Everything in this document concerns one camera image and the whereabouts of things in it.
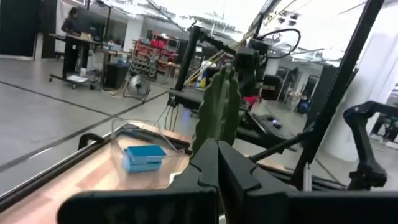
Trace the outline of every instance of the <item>blue object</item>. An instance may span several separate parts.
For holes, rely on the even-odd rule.
[[[129,173],[159,170],[166,156],[158,145],[129,146],[123,153],[123,166]]]

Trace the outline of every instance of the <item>black cabinet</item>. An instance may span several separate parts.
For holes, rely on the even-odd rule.
[[[40,0],[1,0],[0,54],[32,57]]]

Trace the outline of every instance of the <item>fan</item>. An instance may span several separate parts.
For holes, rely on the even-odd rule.
[[[145,98],[150,92],[150,81],[145,75],[134,75],[127,84],[127,90],[134,98]]]

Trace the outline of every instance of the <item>wooden table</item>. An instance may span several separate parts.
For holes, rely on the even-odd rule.
[[[90,44],[101,45],[100,42],[93,41],[93,40],[88,40],[86,38],[81,38],[81,37],[78,37],[78,36],[75,36],[75,35],[70,35],[70,34],[67,34],[67,35],[49,34],[49,36],[54,37],[57,40],[61,40],[61,41],[65,41],[66,37],[71,37],[73,39],[84,41],[84,42],[87,42],[87,43],[90,43]]]
[[[127,57],[131,57],[132,53],[131,52],[120,52],[117,50],[108,50],[108,49],[104,49],[104,48],[99,48],[97,50],[98,52],[102,52],[111,56],[127,56]]]
[[[157,132],[157,128],[143,123],[134,123],[142,129]],[[191,137],[163,131],[174,139],[190,142]],[[117,138],[120,147],[108,143],[92,153],[80,163],[65,171],[39,190],[30,194],[11,208],[0,214],[2,224],[55,224],[59,206],[71,195],[84,190],[131,190],[164,189],[169,185],[171,173],[182,172],[189,163],[189,156],[167,147],[162,147],[168,155],[178,155],[164,160],[157,172],[143,172],[127,175],[121,168],[121,149],[132,145],[145,145],[148,142],[127,136]],[[267,166],[283,168],[280,164],[262,162]]]

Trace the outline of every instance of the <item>computer monitor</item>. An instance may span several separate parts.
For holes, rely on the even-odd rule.
[[[106,18],[89,11],[83,7],[78,7],[78,30],[91,34],[93,40],[101,42],[103,40]]]

